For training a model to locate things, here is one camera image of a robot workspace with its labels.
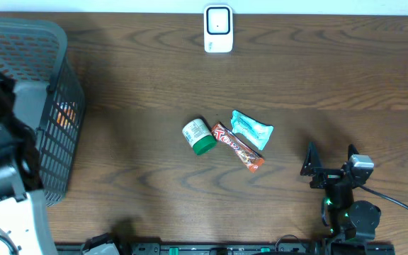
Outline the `teal tissue packet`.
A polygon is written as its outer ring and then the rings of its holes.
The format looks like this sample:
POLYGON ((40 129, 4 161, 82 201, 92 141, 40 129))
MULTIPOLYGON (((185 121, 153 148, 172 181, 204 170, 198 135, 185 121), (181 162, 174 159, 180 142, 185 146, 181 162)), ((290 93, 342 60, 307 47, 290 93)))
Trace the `teal tissue packet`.
POLYGON ((232 111, 231 125, 232 133, 245 136, 259 150, 265 148, 274 130, 274 126, 264 125, 238 110, 232 111))

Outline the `red chocolate bar wrapper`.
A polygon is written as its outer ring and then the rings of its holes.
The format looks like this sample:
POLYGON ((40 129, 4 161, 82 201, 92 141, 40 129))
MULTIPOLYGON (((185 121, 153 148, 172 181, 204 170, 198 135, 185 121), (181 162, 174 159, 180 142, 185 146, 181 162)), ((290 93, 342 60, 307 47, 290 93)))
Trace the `red chocolate bar wrapper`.
POLYGON ((265 163, 265 160, 260 155, 243 143, 222 123, 215 124, 212 127, 211 133, 217 141, 231 147, 251 173, 256 172, 265 163))

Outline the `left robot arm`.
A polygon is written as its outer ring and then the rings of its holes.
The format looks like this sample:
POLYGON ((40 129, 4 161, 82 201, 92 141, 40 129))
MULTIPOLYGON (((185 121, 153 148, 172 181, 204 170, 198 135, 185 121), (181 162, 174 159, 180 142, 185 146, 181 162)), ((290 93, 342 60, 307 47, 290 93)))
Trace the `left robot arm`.
POLYGON ((36 136, 13 112, 15 84, 0 72, 0 254, 56 254, 36 136))

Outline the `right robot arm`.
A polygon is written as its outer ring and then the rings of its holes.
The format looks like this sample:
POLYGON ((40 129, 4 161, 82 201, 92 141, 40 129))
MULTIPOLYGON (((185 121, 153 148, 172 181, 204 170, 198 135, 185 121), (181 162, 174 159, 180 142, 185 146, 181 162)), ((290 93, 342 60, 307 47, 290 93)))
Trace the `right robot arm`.
POLYGON ((325 190, 321 217, 331 236, 316 250, 321 254, 367 254, 368 242, 375 239, 381 210, 366 200, 354 200, 353 189, 362 186, 373 172, 368 155, 348 146, 348 160, 338 169, 323 166, 314 143, 309 143, 300 174, 310 176, 310 187, 325 190))

